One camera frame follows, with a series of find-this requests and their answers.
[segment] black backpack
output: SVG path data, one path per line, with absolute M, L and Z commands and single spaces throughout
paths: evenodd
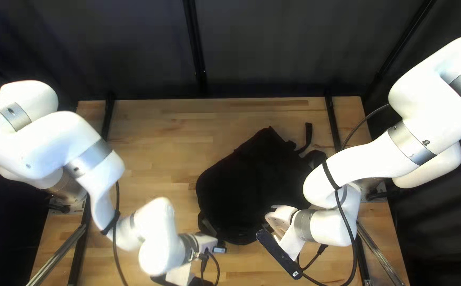
M 308 208 L 303 183 L 312 171 L 310 162 L 318 166 L 326 159 L 318 150 L 299 156 L 311 139 L 311 123 L 306 123 L 306 143 L 299 150 L 272 127 L 264 128 L 204 171 L 195 187 L 199 229 L 219 240 L 244 245 L 256 240 L 272 205 Z

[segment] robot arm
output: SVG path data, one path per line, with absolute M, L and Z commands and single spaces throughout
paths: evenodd
M 114 217 L 109 189 L 123 174 L 124 162 L 83 118 L 56 108 L 55 92 L 42 82 L 1 87 L 0 173 L 39 188 L 69 174 L 90 195 L 93 220 L 103 230 Z M 107 237 L 113 238 L 112 230 Z M 166 198 L 154 199 L 117 223 L 116 244 L 139 248 L 139 264 L 149 275 L 187 264 L 216 243 L 205 235 L 178 235 Z
M 403 75 L 391 88 L 388 99 L 402 121 L 368 144 L 334 154 L 306 178 L 303 185 L 305 198 L 323 209 L 290 211 L 292 223 L 278 245 L 292 260 L 296 259 L 306 241 L 350 245 L 343 219 L 335 210 L 335 189 L 355 236 L 361 190 L 353 181 L 371 177 L 401 178 L 407 174 L 421 180 L 433 179 L 459 164 L 461 38 Z M 438 165 L 443 160 L 448 160 L 449 164 Z M 278 215 L 275 211 L 266 218 L 278 218 Z M 273 229 L 278 228 L 274 221 L 268 222 Z

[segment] black curtain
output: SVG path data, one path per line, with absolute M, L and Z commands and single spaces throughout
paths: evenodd
M 461 1 L 437 1 L 375 92 L 363 99 L 365 111 L 387 103 L 400 76 L 458 37 Z M 368 121 L 372 136 L 400 119 L 392 109 L 377 114 Z M 395 196 L 389 202 L 412 285 L 461 285 L 461 165 L 417 188 L 390 186 Z
M 195 0 L 205 93 L 195 76 L 182 0 L 0 0 L 0 84 L 47 82 L 63 110 L 109 93 L 118 99 L 317 96 L 327 90 L 360 95 L 423 2 Z M 366 112 L 387 102 L 402 74 L 459 36 L 461 1 L 437 1 L 379 86 L 363 98 Z M 372 135 L 398 120 L 391 110 L 378 114 L 369 121 Z M 0 177 L 0 207 L 6 206 L 0 228 L 24 236 L 16 244 L 0 239 L 0 255 L 36 252 L 43 196 Z M 401 190 L 390 203 L 411 283 L 461 281 L 461 166 Z M 32 252 L 22 256 L 22 272 L 0 276 L 0 284 L 25 284 Z

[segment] black cable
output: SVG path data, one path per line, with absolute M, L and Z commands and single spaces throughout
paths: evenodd
M 115 209 L 119 211 L 119 182 L 115 183 Z M 118 269 L 119 276 L 121 277 L 121 281 L 123 282 L 123 285 L 128 286 L 128 283 L 126 283 L 125 276 L 123 275 L 123 270 L 121 270 L 121 265 L 119 264 L 118 248 L 115 244 L 116 229 L 117 229 L 117 224 L 114 224 L 114 230 L 112 231 L 112 249 L 114 251 L 115 266 Z
M 301 270 L 303 270 L 303 271 L 307 270 L 315 262 L 315 260 L 317 260 L 317 258 L 324 252 L 324 250 L 327 247 L 328 247 L 327 244 L 321 244 L 319 246 L 319 250 L 317 250 L 317 254 L 312 258 L 312 260 L 310 260 L 310 262 L 308 264 L 306 264 L 306 266 L 304 266 L 304 267 L 299 266 L 299 267 L 301 267 Z M 299 265 L 299 255 L 296 258 L 296 262 Z
M 348 141 L 350 140 L 350 138 L 354 135 L 354 133 L 356 132 L 356 130 L 365 122 L 367 121 L 370 117 L 372 117 L 373 115 L 375 115 L 377 112 L 385 109 L 386 107 L 390 106 L 389 103 L 375 109 L 374 111 L 372 111 L 370 114 L 368 114 L 367 116 L 365 116 L 365 118 L 363 118 L 353 129 L 352 131 L 349 133 L 349 135 L 347 136 L 347 138 L 345 139 L 345 141 L 343 141 L 342 143 L 342 148 L 341 150 L 345 149 L 345 146 L 347 145 Z M 338 206 L 338 210 L 340 211 L 340 215 L 342 216 L 343 218 L 343 222 L 345 223 L 345 227 L 347 227 L 347 231 L 349 233 L 349 236 L 350 236 L 350 241 L 351 241 L 351 244 L 352 244 L 352 253 L 353 253 L 353 260 L 352 260 L 352 273 L 350 274 L 349 276 L 349 279 L 342 284 L 342 286 L 347 286 L 353 279 L 354 279 L 354 275 L 355 275 L 355 270 L 356 270 L 356 245 L 355 245 L 355 241 L 354 241 L 354 235 L 352 234 L 352 230 L 350 229 L 350 226 L 349 226 L 349 223 L 347 221 L 347 218 L 345 217 L 345 214 L 343 213 L 343 209 L 342 209 L 342 205 L 340 203 L 340 199 L 338 198 L 338 191 L 336 190 L 335 191 L 335 199 L 336 199 L 336 205 Z M 310 265 L 311 263 L 313 263 L 313 261 L 315 261 L 317 259 L 317 255 L 315 257 L 313 257 L 312 261 L 310 261 L 310 263 L 306 266 L 306 268 L 302 268 L 303 271 L 306 270 Z M 313 279 L 312 277 L 310 276 L 307 276 L 306 274 L 303 273 L 303 277 L 310 280 L 312 283 L 315 283 L 319 286 L 326 286 L 325 284 L 323 283 L 320 283 L 318 281 L 316 281 L 315 279 Z
M 216 264 L 216 281 L 214 282 L 214 286 L 217 286 L 218 281 L 220 280 L 220 265 L 218 264 L 218 261 L 216 260 L 214 255 L 210 251 L 208 251 L 207 248 L 205 250 L 209 254 L 209 256 L 211 257 L 211 259 L 214 261 L 214 264 Z
M 209 257 L 213 259 L 214 264 L 216 265 L 216 281 L 214 282 L 214 286 L 218 285 L 218 281 L 220 280 L 220 265 L 218 264 L 218 261 L 214 257 L 214 255 L 209 251 L 209 249 L 205 249 L 204 253 L 199 256 L 199 258 L 202 260 L 200 263 L 200 284 L 204 286 L 204 271 L 205 267 L 208 264 Z
M 375 115 L 377 112 L 383 110 L 384 108 L 388 107 L 390 104 L 387 103 L 386 105 L 383 105 L 377 109 L 375 109 L 374 111 L 372 111 L 372 113 L 368 114 L 365 118 L 363 118 L 355 127 L 354 129 L 349 133 L 349 135 L 347 136 L 347 138 L 345 139 L 345 141 L 343 141 L 342 143 L 342 148 L 341 150 L 345 149 L 345 145 L 347 145 L 348 141 L 350 140 L 350 138 L 354 135 L 354 132 L 356 132 L 356 130 L 365 122 L 367 121 L 370 117 L 372 117 L 373 115 Z
M 352 245 L 352 254 L 353 254 L 353 259 L 352 259 L 352 272 L 350 273 L 350 276 L 349 278 L 347 279 L 346 282 L 344 282 L 343 284 L 341 284 L 341 286 L 347 286 L 348 284 L 350 284 L 352 282 L 352 280 L 354 279 L 354 275 L 356 273 L 356 268 L 357 268 L 357 263 L 356 263 L 356 246 L 355 246 L 355 241 L 354 241 L 354 235 L 352 234 L 352 230 L 350 229 L 350 225 L 347 221 L 347 218 L 345 217 L 345 214 L 343 213 L 343 209 L 342 209 L 342 204 L 340 203 L 340 198 L 338 197 L 338 190 L 335 191 L 335 199 L 336 199 L 336 205 L 338 206 L 338 210 L 340 211 L 340 215 L 342 216 L 343 218 L 343 223 L 345 224 L 345 227 L 347 228 L 347 232 L 349 233 L 349 237 L 350 237 L 350 242 L 351 242 L 351 245 Z M 316 285 L 319 285 L 319 286 L 328 286 L 324 283 L 321 283 L 319 281 L 316 281 L 315 279 L 313 279 L 312 277 L 306 275 L 303 273 L 303 277 L 308 279 L 310 282 L 312 283 L 315 283 Z

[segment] wooden table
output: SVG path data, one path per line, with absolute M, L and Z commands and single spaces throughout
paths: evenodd
M 361 100 L 334 97 L 333 101 L 340 137 L 344 139 L 364 117 Z M 103 109 L 103 101 L 81 101 L 77 113 L 100 130 Z M 119 180 L 122 215 L 131 214 L 153 198 L 165 196 L 176 210 L 178 231 L 198 231 L 199 207 L 195 194 L 198 176 L 264 127 L 272 126 L 285 140 L 302 146 L 305 122 L 313 123 L 314 128 L 312 144 L 305 153 L 319 149 L 328 156 L 334 154 L 322 97 L 116 101 L 108 142 L 126 164 Z M 368 127 L 364 124 L 349 145 L 369 141 Z M 49 215 L 32 275 L 78 227 L 80 219 L 80 215 Z M 361 204 L 359 220 L 408 284 L 388 204 Z M 302 265 L 315 255 L 318 246 L 305 244 Z M 364 249 L 374 285 L 391 285 L 366 245 Z M 72 258 L 73 249 L 43 285 L 66 285 Z M 129 285 L 155 285 L 139 269 L 137 251 L 121 250 L 119 259 Z M 258 242 L 228 245 L 228 253 L 218 254 L 217 259 L 221 268 L 220 285 L 313 285 L 306 279 L 290 278 Z M 320 282 L 339 285 L 347 279 L 351 266 L 351 247 L 328 247 L 306 273 Z M 192 271 L 199 275 L 198 269 L 194 265 Z M 204 277 L 212 281 L 216 278 L 213 263 L 208 264 Z M 89 227 L 79 285 L 121 285 L 111 242 L 94 225 Z M 359 271 L 351 285 L 361 285 Z

